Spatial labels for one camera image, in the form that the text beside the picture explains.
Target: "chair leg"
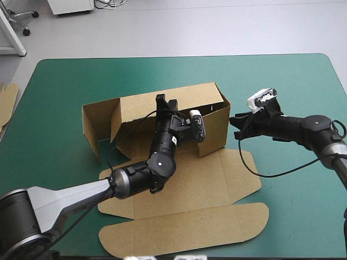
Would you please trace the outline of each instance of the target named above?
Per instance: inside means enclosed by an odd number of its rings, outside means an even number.
[[[15,15],[11,15],[11,18],[17,18],[17,17],[20,17],[22,15],[33,15],[33,14],[34,14],[34,11],[20,12],[20,13],[17,13]]]
[[[29,27],[28,27],[26,24],[24,24],[24,23],[22,23],[22,22],[20,22],[20,21],[17,21],[17,20],[15,20],[15,19],[12,19],[11,17],[9,18],[9,22],[14,23],[14,24],[16,24],[16,25],[19,25],[19,26],[22,27],[24,30],[29,30]]]

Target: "flattened cardboard sheet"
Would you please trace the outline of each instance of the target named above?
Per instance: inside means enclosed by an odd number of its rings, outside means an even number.
[[[264,203],[219,206],[105,226],[99,238],[117,257],[162,255],[244,242],[264,229],[268,216]]]
[[[6,88],[3,83],[0,83],[0,132],[12,116],[13,107],[18,94],[18,86],[10,83]]]
[[[254,170],[252,155],[244,151],[247,164]],[[146,158],[132,160],[123,167]],[[261,187],[259,177],[245,169],[238,150],[220,149],[203,157],[198,151],[177,153],[177,170],[162,191],[142,192],[120,200],[109,199],[99,204],[99,211],[132,219],[170,215],[232,203],[250,195]],[[110,175],[100,173],[100,179]]]
[[[256,171],[252,155],[243,153]],[[269,215],[265,204],[232,205],[261,187],[259,177],[243,166],[238,150],[220,149],[204,157],[198,151],[181,152],[175,159],[177,170],[159,193],[143,192],[99,204],[103,213],[134,219],[101,229],[99,238],[109,253],[117,257],[169,254],[243,242],[264,229]],[[100,178],[109,174],[105,170]]]

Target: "white cabinet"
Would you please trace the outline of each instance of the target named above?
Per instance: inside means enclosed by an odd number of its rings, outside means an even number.
[[[94,9],[94,0],[48,0],[53,14],[67,14]]]

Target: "chair caster wheel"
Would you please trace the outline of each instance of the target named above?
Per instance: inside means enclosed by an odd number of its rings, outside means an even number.
[[[24,29],[24,30],[23,30],[23,35],[24,35],[24,36],[29,36],[29,35],[30,35],[30,30]]]
[[[32,16],[33,18],[38,18],[38,12],[34,11],[34,12],[31,14],[31,16]]]

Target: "cardboard piece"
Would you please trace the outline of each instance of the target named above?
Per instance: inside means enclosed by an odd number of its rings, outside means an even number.
[[[138,120],[156,109],[157,94],[165,94],[167,101],[177,99],[178,109],[186,115],[192,109],[199,109],[203,115],[207,133],[204,142],[187,142],[178,147],[177,152],[198,150],[203,156],[226,144],[230,102],[215,83],[205,83],[84,105],[84,135],[99,159],[99,140],[121,139]],[[154,132],[155,114],[152,114],[118,148],[130,159],[148,157]]]
[[[162,255],[244,242],[264,229],[268,215],[263,203],[220,206],[106,226],[99,238],[117,257]]]
[[[244,158],[255,169],[252,155],[244,151]],[[116,166],[123,167],[146,158]],[[177,169],[162,191],[142,192],[124,200],[112,198],[98,205],[102,213],[141,219],[170,215],[190,210],[231,205],[261,187],[259,177],[242,164],[238,150],[220,149],[199,158],[197,151],[181,152],[175,156]],[[110,175],[100,173],[100,179]]]
[[[244,157],[256,171],[252,155],[244,151]],[[265,204],[232,205],[261,187],[259,177],[243,166],[238,150],[220,149],[204,157],[197,151],[180,152],[176,163],[175,174],[161,192],[99,204],[100,212],[134,219],[102,228],[99,238],[109,253],[118,257],[168,254],[243,242],[264,229]],[[109,174],[105,170],[100,178]],[[122,241],[114,243],[119,236]]]
[[[6,88],[3,83],[0,83],[0,132],[12,116],[13,107],[18,94],[18,86],[10,83]]]

